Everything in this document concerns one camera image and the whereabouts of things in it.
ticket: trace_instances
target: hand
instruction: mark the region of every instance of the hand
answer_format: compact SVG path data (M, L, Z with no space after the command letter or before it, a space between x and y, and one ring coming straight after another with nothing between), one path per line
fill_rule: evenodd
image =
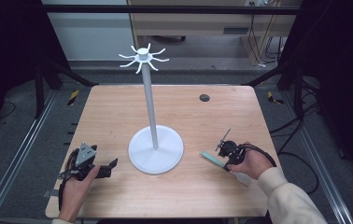
M60 215L58 215L58 219L75 223L78 211L81 205L83 205L92 181L97 177L99 171L100 166L94 166L84 180L78 181L74 177L71 177L66 181L63 193L63 207L61 208Z
M261 173L266 171L269 168L272 168L273 165L270 161L260 152L253 149L247 149L246 157L244 161L238 165L228 165L227 166L232 172L235 173L244 173L249 175L253 179L258 179Z

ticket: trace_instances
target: metal bar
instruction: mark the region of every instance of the metal bar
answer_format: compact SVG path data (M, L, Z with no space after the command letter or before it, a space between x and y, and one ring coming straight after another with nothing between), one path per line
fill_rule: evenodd
M249 14L300 15L319 12L299 7L224 7L224 6L112 6L112 5L21 5L19 9L66 13L162 13L162 14Z
M286 105L289 108L289 112L291 115L296 118L295 113L293 112L293 105L291 97L281 92L283 99L286 102ZM350 215L348 208L346 207L345 202L343 201L342 196L340 195L339 190L337 189L336 185L334 184L331 175L328 172L325 164L323 163L322 159L320 158L317 149L314 143L311 141L310 135L308 131L305 129L304 125L300 130L300 136L304 142L305 149L307 155L313 164L313 168L315 169L316 173L318 174L319 182L323 187L325 195L328 198L328 201L331 205L331 208L338 220L339 223L353 223L352 216Z
M296 116L300 119L304 117L302 90L303 90L302 69L300 68L299 65L297 65L296 75L295 75L295 93L293 94L293 109L295 110Z
M65 74L65 75L71 77L72 79L78 81L79 83L81 83L81 84L83 84L83 85L85 85L87 87L93 87L93 86L98 85L98 83L90 82L86 78L80 77L79 75L77 75L74 72L72 72L72 70L63 67L63 66L57 64L56 62L48 61L48 65L51 68L55 69L56 71L61 72L61 73Z
M38 119L45 107L45 95L43 92L43 73L41 64L38 63L35 68L35 90L36 90L36 115Z
M30 130L28 133L25 135L24 140L22 141L19 149L16 152L16 155L13 158L13 161L11 164L8 166L4 176L2 177L2 180L0 181L0 206L2 205L2 202L7 196L8 191L11 188L11 185L13 184L14 180L16 179L16 176L21 169L21 166L28 155L31 146L33 142L36 139L36 136L38 132L40 131L48 113L49 110L52 106L52 103L54 101L55 96L57 95L57 91L51 91L50 95L47 99L46 102L46 107L43 110L42 115L38 118L35 119Z

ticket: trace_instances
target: beige sleeve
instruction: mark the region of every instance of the beige sleeve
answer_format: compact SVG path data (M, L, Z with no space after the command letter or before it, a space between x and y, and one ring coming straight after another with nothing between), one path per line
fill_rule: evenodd
M266 170L258 182L269 198L267 206L273 223L326 223L310 197L296 185L288 183L280 169Z
M74 224L74 223L55 218L52 220L51 224Z

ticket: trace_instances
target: metal frame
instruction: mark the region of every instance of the metal frame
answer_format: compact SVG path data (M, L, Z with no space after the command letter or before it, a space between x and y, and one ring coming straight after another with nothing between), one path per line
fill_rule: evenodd
M320 12L300 7L224 7L224 6L110 6L110 5L21 5L19 9L63 13L162 13L162 14L247 14L300 15Z
M98 5L19 5L19 10L38 10L45 12L64 12L64 13L162 13L162 14L248 14L248 15L301 15L306 13L319 12L319 9L302 9L299 7L202 7L202 6L98 6ZM46 119L52 102L55 98L56 91L52 91L41 116L36 119L17 151L12 163L0 182L0 206L6 198L7 193L20 170L26 155L28 154L38 131L40 130L44 120ZM287 104L292 116L292 102L287 96ZM320 156L318 155L314 144L308 135L307 130L303 127L302 139L306 144L307 154L310 161L313 162L316 171L318 171L319 179L325 194L331 204L340 223L353 223L352 217L346 208L346 205L332 181L330 174L324 166Z
M283 91L281 92L281 95L286 102L289 112L295 119L297 116L293 109L294 104L292 102L291 96ZM305 129L304 125L302 126L299 133L302 141L304 142L304 148L307 152L308 158L313 164L314 170L318 174L319 182L321 183L321 187L323 187L334 215L336 216L339 223L353 223L352 216L350 215L339 190L332 180L331 174L328 172L328 169L319 156L316 146L311 140L310 135L308 134L308 131Z
M13 161L10 163L4 176L2 177L2 180L0 181L0 207L3 201L5 200L8 194L8 191L11 188L11 185L16 179L17 174L21 169L22 164L30 151L31 146L34 143L37 134L42 128L42 125L45 122L46 117L48 116L48 113L51 109L51 106L53 104L53 101L56 95L57 95L57 91L50 91L50 95L48 96L46 107L43 110L43 113L38 119L34 120L34 123L32 124L30 130L28 131L28 134L25 135L25 138L22 141L20 148L17 150L17 153L14 156Z

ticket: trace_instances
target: wooden table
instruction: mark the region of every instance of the wooden table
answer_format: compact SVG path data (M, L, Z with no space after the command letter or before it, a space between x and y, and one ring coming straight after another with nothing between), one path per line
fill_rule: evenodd
M264 216L267 197L256 181L249 187L201 156L201 151L226 162L215 152L219 140L249 140L279 162L255 91L247 86L153 86L157 124L182 137L179 164L162 175L138 171L128 157L136 132L148 126L144 87L92 88L70 152L81 142L97 145L94 163L119 163L112 176L96 179L81 217L255 217ZM199 97L207 94L208 102ZM59 188L57 181L54 188ZM46 215L58 216L58 198L51 197Z

